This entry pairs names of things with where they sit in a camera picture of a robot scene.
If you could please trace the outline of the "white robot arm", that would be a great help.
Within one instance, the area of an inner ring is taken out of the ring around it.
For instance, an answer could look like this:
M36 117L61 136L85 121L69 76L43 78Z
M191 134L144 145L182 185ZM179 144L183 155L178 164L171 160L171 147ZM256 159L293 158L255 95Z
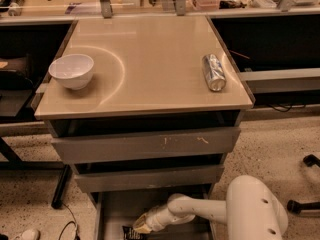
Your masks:
M229 240L282 240L288 228L287 213L271 190L259 179L241 175L229 184L224 201L175 193L164 205L142 214L133 229L150 234L196 216L226 224Z

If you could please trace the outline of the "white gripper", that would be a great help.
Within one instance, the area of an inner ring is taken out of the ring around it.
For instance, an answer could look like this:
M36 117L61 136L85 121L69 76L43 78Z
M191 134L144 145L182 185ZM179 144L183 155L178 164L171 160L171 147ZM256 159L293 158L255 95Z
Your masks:
M158 232L170 225L174 215L166 205L156 206L142 214L133 224L133 230L139 234Z

